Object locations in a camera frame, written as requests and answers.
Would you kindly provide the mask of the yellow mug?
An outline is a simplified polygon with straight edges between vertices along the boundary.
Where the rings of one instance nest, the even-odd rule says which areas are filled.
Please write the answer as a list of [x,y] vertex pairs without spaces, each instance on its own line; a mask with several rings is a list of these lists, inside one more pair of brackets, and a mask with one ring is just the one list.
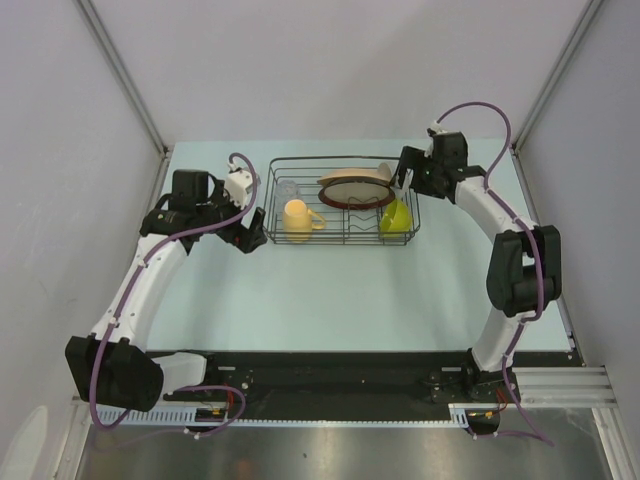
[[326,228],[326,219],[300,199],[286,203],[282,223],[285,238],[293,243],[306,242],[315,231]]

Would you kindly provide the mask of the black wire dish rack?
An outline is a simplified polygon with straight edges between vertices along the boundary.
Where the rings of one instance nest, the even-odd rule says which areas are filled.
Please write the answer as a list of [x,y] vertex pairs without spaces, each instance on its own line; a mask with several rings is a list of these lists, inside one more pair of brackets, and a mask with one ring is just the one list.
[[317,180],[341,168],[377,169],[381,162],[386,162],[392,171],[396,170],[398,158],[393,156],[365,155],[333,155],[333,156],[299,156],[279,157],[269,164],[267,186],[264,198],[266,211],[265,230],[267,236],[276,244],[289,244],[283,232],[283,210],[286,205],[275,197],[276,184],[282,180],[293,180],[300,188],[300,200],[326,219],[326,228],[315,231],[309,244],[320,245],[405,245],[420,228],[420,212],[417,195],[407,189],[393,185],[392,179],[387,184],[409,207],[413,221],[409,233],[399,239],[383,239],[379,234],[379,223],[387,206],[371,210],[343,210],[325,205],[318,199],[318,193],[326,185],[319,185]]

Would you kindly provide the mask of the bird pattern plate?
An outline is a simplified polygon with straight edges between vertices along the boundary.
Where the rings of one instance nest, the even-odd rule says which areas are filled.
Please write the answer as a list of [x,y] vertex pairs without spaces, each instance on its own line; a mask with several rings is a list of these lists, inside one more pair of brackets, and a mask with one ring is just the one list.
[[319,185],[327,185],[330,182],[344,179],[372,179],[382,181],[377,174],[377,169],[367,168],[341,168],[336,169],[317,180]]

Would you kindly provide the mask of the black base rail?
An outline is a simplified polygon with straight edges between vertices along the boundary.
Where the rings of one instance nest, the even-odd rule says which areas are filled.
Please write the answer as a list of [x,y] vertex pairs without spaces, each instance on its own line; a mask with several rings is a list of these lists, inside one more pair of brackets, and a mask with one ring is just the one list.
[[462,378],[467,352],[208,352],[203,389],[165,395],[170,401],[224,401],[212,385],[240,390],[247,407],[260,411],[287,407],[321,410],[424,411],[450,403],[508,405],[517,395],[509,382],[482,381],[468,387]]

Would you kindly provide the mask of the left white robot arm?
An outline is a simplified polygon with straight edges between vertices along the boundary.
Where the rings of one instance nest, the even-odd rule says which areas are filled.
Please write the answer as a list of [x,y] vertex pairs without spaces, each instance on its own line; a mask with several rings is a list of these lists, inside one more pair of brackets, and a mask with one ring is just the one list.
[[252,167],[235,164],[223,180],[204,170],[174,171],[170,191],[143,219],[134,259],[106,313],[66,345],[78,393],[92,408],[148,412],[185,387],[202,400],[219,392],[221,376],[203,355],[152,358],[148,338],[174,275],[202,237],[216,235],[245,254],[265,244],[258,183]]

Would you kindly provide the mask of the clear plastic cup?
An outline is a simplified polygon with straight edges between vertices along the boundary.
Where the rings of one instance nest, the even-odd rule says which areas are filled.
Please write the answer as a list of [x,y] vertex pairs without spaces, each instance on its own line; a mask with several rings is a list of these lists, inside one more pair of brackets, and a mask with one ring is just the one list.
[[276,184],[275,197],[284,203],[300,198],[299,185],[293,180],[282,180]]

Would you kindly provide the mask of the white bowl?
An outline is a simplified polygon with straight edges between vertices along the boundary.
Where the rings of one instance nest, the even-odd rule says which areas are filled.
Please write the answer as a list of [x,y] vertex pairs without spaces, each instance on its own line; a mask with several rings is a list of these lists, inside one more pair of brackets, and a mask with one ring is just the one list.
[[390,182],[392,179],[392,171],[386,162],[381,162],[377,167],[377,174],[382,181]]

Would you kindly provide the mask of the yellow-green bowl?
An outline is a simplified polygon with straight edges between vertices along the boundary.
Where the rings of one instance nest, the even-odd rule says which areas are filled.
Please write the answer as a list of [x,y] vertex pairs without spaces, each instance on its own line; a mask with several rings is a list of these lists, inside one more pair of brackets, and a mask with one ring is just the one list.
[[394,199],[387,205],[379,223],[379,234],[383,239],[399,239],[409,233],[413,217],[402,200]]

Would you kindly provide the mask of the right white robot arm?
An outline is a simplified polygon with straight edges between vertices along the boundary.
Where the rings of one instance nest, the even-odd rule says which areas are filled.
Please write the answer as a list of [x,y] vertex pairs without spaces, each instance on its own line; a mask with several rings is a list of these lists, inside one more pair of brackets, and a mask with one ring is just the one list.
[[502,199],[490,186],[489,173],[468,163],[462,133],[430,135],[427,151],[403,147],[393,180],[417,194],[449,200],[492,241],[486,277],[491,311],[461,376],[463,393],[484,401],[498,382],[509,382],[515,348],[526,327],[561,294],[561,235],[552,225],[540,226],[517,214]]

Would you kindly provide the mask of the red rimmed beige plate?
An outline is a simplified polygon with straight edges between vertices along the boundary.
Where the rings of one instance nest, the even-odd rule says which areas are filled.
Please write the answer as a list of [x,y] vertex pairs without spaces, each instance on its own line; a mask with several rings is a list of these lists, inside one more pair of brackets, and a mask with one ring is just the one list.
[[334,180],[318,193],[318,199],[333,208],[371,210],[385,207],[396,198],[385,183],[356,179]]

